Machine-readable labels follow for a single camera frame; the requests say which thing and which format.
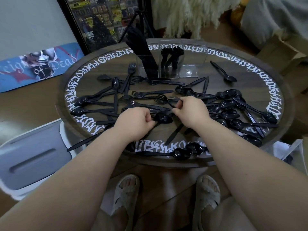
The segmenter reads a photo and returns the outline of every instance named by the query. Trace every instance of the white sandal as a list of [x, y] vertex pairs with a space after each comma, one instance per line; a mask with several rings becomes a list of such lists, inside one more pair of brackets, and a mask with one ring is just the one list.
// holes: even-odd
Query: white sandal
[[[120, 187], [122, 181], [128, 178], [135, 178], [136, 185], [126, 186], [123, 189]], [[113, 208], [111, 215], [120, 207], [125, 207], [128, 222], [125, 231], [132, 231], [133, 229], [133, 219], [134, 219], [134, 211], [137, 202], [138, 192], [139, 192], [139, 178], [136, 175], [129, 174], [123, 177], [117, 184], [115, 190], [115, 196], [113, 199]]]
[[[209, 185], [202, 182], [203, 177], [208, 178], [218, 189], [215, 192]], [[200, 175], [196, 182], [196, 203], [192, 218], [192, 231], [204, 231], [201, 224], [201, 212], [207, 206], [216, 208], [220, 203], [220, 189], [216, 181], [209, 175]]]

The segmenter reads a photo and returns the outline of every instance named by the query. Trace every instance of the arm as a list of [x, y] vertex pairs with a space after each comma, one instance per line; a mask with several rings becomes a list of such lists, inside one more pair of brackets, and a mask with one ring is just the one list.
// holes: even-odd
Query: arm
[[153, 126], [146, 108], [123, 112], [115, 126], [0, 218], [0, 230], [90, 230], [122, 151]]
[[308, 177], [212, 120], [200, 99], [173, 112], [204, 140], [231, 194], [258, 230], [307, 230]]

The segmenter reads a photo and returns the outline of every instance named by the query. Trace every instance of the fluffy cream decoration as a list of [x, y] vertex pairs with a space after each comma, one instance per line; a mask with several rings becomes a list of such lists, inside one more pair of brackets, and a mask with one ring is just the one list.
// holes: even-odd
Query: fluffy cream decoration
[[200, 38], [202, 26], [212, 22], [217, 28], [223, 12], [233, 9], [241, 0], [154, 0], [153, 18], [167, 16], [165, 35], [180, 37], [184, 31], [190, 30], [192, 38]]

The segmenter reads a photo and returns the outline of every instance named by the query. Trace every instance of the gray lid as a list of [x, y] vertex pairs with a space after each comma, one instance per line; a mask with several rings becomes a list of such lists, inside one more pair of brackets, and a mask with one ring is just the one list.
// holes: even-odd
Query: gray lid
[[72, 159], [59, 131], [60, 122], [56, 122], [0, 148], [0, 178], [9, 189], [40, 181]]

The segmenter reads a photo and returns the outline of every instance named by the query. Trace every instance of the framed poster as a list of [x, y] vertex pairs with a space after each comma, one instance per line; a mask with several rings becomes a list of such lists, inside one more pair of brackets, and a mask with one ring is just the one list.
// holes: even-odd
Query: framed poster
[[[116, 44], [139, 4], [142, 4], [142, 0], [57, 1], [85, 55]], [[144, 0], [143, 6], [149, 7], [150, 4], [151, 0]], [[153, 22], [152, 10], [148, 15]], [[137, 17], [133, 26], [138, 24]]]

